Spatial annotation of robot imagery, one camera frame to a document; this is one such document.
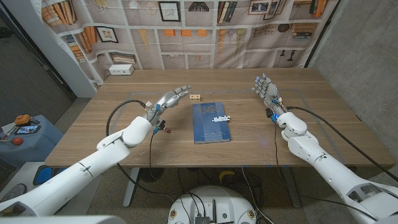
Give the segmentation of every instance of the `wooden table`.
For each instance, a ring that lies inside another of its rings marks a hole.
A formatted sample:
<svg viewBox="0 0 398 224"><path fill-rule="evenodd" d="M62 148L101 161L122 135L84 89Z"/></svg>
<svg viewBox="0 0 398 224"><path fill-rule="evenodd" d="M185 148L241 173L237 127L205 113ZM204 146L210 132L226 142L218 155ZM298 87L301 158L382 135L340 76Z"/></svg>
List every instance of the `wooden table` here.
<svg viewBox="0 0 398 224"><path fill-rule="evenodd" d="M266 117L262 100L250 89L257 76L265 72L277 85L285 106L310 109L328 120L365 153L384 166L395 162L375 135L356 117L339 95L314 69L221 69L221 70L144 70L130 76L110 76L87 104L45 163L53 167L70 166L96 151L105 137L106 120L112 110L125 100L137 99L155 103L167 91L191 85L193 93L201 94L201 103L222 102L231 142L193 143L192 102L189 96L162 115L172 130L154 136L152 167L267 167L276 165L274 123ZM342 163L367 166L371 163L342 140L324 123L308 113L293 110L308 124L320 145ZM125 128L142 107L130 103L115 114L112 132ZM277 128L279 164L308 166L290 153ZM131 150L121 165L149 166L149 140Z"/></svg>

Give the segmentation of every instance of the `concrete wall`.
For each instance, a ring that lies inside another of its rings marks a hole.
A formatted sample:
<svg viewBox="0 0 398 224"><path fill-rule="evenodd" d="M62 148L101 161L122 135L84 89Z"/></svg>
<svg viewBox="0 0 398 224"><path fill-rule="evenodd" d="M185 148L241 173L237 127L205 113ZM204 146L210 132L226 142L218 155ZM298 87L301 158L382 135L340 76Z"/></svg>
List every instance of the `concrete wall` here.
<svg viewBox="0 0 398 224"><path fill-rule="evenodd" d="M341 0L309 67L397 158L398 1Z"/></svg>

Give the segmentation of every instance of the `gray wall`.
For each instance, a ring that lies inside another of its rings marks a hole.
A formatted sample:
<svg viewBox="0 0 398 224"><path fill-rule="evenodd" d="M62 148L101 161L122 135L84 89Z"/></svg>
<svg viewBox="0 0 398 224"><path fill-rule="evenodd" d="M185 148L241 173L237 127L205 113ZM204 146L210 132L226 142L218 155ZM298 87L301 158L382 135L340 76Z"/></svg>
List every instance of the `gray wall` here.
<svg viewBox="0 0 398 224"><path fill-rule="evenodd" d="M398 155L398 1L341 0L309 67Z"/></svg>
<svg viewBox="0 0 398 224"><path fill-rule="evenodd" d="M29 34L51 62L57 72L68 83L77 97L93 97L95 90L73 59L48 35L43 23L28 0L2 0L19 24Z"/></svg>

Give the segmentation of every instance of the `printed backdrop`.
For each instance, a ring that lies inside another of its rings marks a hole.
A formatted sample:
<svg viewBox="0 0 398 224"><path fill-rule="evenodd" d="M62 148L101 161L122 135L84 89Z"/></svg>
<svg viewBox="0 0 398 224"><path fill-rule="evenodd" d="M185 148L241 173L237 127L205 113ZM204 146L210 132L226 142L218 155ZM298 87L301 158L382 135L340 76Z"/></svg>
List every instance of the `printed backdrop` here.
<svg viewBox="0 0 398 224"><path fill-rule="evenodd" d="M337 0L31 0L93 82L135 69L303 67Z"/></svg>

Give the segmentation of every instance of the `blue book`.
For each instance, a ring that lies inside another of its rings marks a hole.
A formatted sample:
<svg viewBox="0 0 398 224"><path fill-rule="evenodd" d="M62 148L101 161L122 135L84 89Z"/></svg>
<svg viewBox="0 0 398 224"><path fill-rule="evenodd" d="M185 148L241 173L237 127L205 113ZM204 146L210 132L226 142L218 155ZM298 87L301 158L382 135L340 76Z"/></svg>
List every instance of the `blue book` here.
<svg viewBox="0 0 398 224"><path fill-rule="evenodd" d="M227 121L214 122L214 118L225 116L223 104L200 103L192 106L193 142L206 144L231 140Z"/></svg>

